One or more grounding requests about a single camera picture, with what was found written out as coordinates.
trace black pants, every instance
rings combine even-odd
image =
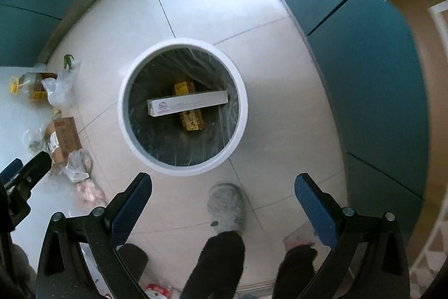
[[[244,264],[244,243],[236,232],[208,239],[181,299],[232,299]],[[272,299],[296,299],[314,276],[317,251],[309,245],[289,250],[279,267]]]

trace trash bag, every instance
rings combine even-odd
[[[69,153],[64,173],[72,183],[77,183],[87,179],[90,176],[91,169],[92,158],[89,152],[85,149],[79,149]]]
[[[177,113],[151,117],[147,100],[174,95],[174,85],[192,80],[196,92],[227,91],[228,103],[202,108],[204,128],[186,131]],[[194,48],[165,51],[149,61],[129,92],[129,122],[142,148],[158,161],[192,166],[216,156],[229,143],[238,123],[238,92],[225,66]]]
[[[70,107],[74,102],[73,86],[78,78],[81,61],[72,61],[71,70],[62,70],[57,79],[48,78],[42,80],[46,90],[48,102],[52,106]]]
[[[31,156],[36,156],[41,151],[49,152],[48,144],[45,141],[45,126],[38,129],[27,129],[23,134],[23,142]]]

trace gray slipper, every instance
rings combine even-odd
[[[240,189],[233,184],[215,185],[210,190],[207,202],[212,220],[211,226],[216,233],[244,229],[244,202]]]

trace trash can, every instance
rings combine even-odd
[[[147,101],[174,95],[191,80],[196,92],[227,91],[228,102],[202,109],[202,130],[187,131],[178,113],[150,116]],[[123,80],[120,128],[131,150],[153,170],[172,176],[205,173],[225,161],[243,136],[247,94],[234,63],[203,41],[176,38],[143,52]]]

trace yellow box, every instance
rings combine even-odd
[[[186,95],[194,93],[194,84],[190,80],[174,85],[176,95]],[[180,113],[182,125],[187,131],[199,131],[204,128],[201,109],[192,109]]]

